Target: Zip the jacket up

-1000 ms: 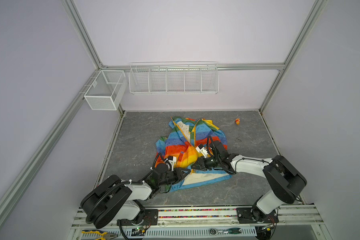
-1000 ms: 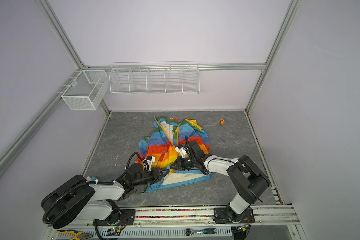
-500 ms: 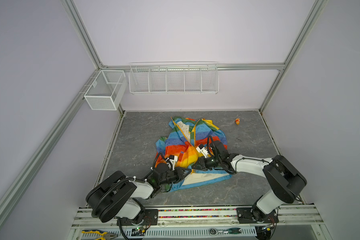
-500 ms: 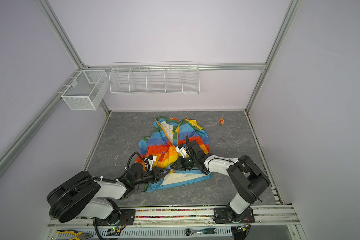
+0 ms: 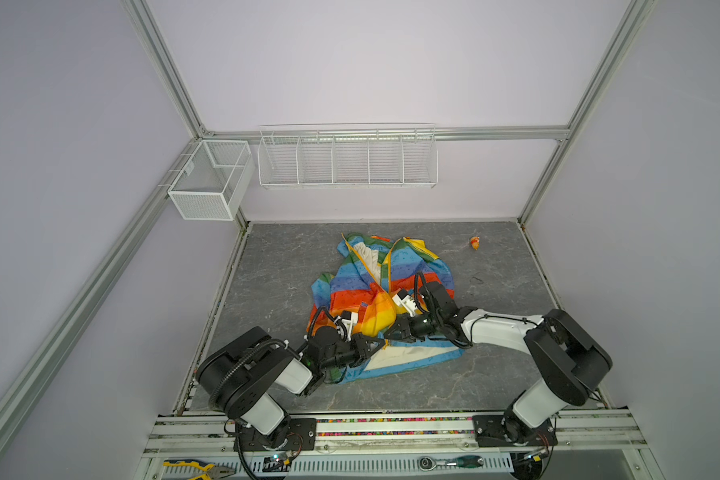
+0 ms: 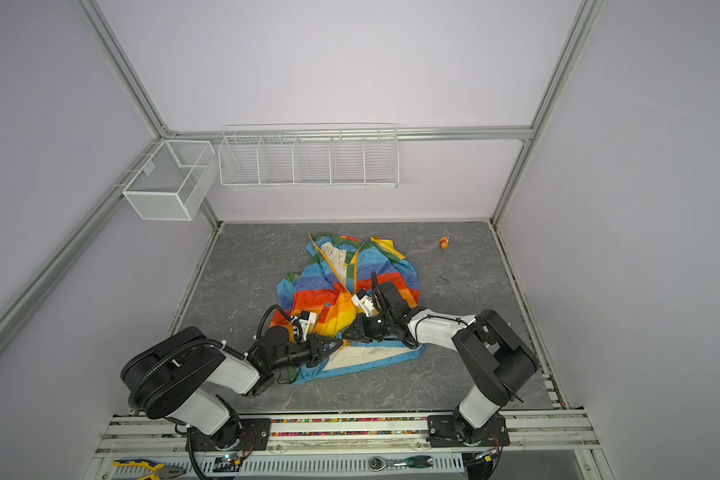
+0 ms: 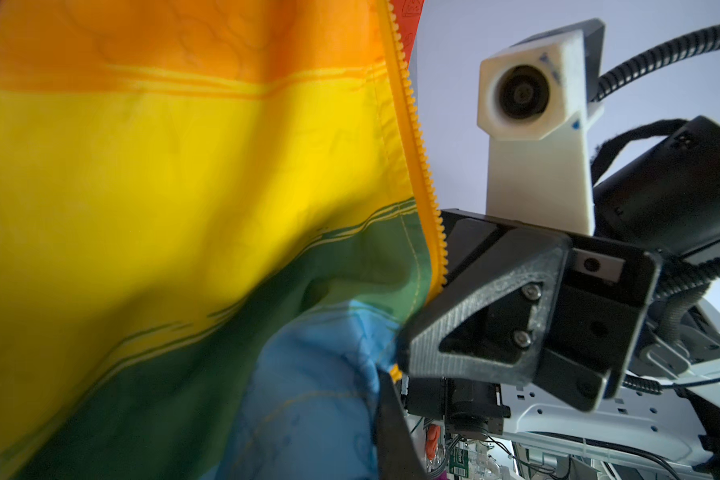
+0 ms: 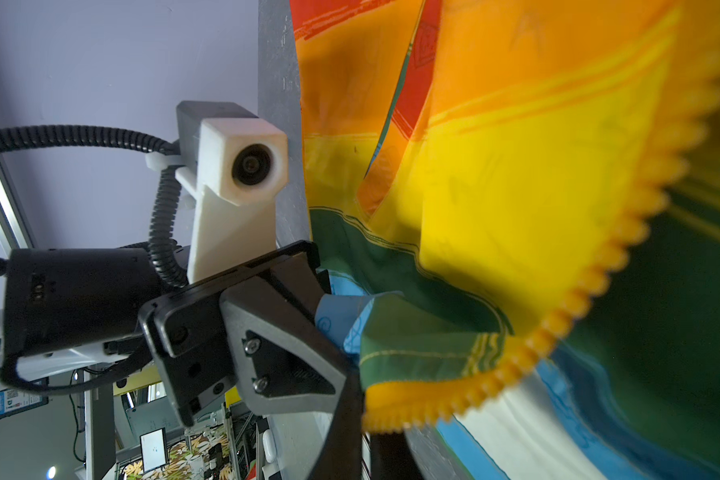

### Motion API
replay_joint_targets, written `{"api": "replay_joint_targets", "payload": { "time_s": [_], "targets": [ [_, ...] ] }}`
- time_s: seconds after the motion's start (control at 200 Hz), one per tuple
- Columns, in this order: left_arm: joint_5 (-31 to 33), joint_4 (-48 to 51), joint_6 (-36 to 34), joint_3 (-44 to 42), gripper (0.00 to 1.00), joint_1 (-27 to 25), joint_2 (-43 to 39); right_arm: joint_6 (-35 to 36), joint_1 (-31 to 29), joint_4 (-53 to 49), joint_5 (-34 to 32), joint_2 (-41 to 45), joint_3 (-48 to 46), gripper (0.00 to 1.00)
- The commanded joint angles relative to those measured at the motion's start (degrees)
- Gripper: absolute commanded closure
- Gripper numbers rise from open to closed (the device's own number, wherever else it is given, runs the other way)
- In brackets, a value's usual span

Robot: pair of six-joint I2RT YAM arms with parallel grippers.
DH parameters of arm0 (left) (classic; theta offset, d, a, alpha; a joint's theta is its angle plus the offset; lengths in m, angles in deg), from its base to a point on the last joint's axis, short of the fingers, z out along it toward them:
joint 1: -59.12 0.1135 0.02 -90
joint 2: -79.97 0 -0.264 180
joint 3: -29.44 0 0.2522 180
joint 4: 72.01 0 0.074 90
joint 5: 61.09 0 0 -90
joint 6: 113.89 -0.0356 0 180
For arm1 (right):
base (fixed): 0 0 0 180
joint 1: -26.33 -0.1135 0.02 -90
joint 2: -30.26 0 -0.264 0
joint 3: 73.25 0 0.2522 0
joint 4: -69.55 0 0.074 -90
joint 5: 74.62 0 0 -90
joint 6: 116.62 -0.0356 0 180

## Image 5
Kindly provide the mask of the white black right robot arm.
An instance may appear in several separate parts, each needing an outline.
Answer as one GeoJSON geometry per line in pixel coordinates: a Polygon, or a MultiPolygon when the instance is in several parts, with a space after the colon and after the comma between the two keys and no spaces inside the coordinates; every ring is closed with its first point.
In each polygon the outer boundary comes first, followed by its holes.
{"type": "Polygon", "coordinates": [[[567,312],[512,316],[476,307],[431,308],[403,315],[384,338],[413,343],[442,337],[457,347],[489,344],[529,355],[540,374],[501,415],[473,417],[480,447],[551,447],[557,444],[551,419],[568,406],[582,406],[613,367],[604,348],[567,312]]]}

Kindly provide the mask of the multicolour patchwork jacket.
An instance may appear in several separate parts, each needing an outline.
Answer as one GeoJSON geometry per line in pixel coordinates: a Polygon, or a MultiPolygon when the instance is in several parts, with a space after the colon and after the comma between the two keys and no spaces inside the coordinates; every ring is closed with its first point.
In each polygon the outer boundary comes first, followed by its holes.
{"type": "MultiPolygon", "coordinates": [[[[359,313],[359,324],[353,334],[380,338],[398,316],[392,296],[401,289],[411,292],[418,273],[428,282],[443,285],[448,296],[454,295],[449,267],[422,240],[409,237],[390,240],[348,233],[342,236],[337,250],[343,256],[338,270],[321,274],[312,284],[309,333],[323,326],[339,327],[336,317],[348,310],[359,313]]],[[[413,344],[390,341],[365,364],[351,369],[338,384],[425,368],[462,355],[447,340],[413,344]]]]}

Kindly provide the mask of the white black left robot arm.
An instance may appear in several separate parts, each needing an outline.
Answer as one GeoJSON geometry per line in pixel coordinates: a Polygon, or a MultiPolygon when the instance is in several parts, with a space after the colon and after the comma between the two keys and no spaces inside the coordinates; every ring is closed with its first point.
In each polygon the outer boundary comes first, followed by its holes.
{"type": "Polygon", "coordinates": [[[293,395],[309,395],[324,383],[342,382],[385,346],[382,338],[323,326],[293,349],[253,327],[210,354],[196,369],[195,380],[208,394],[209,408],[235,423],[245,446],[282,449],[291,435],[304,435],[306,427],[292,423],[270,388],[278,385],[293,395]]]}

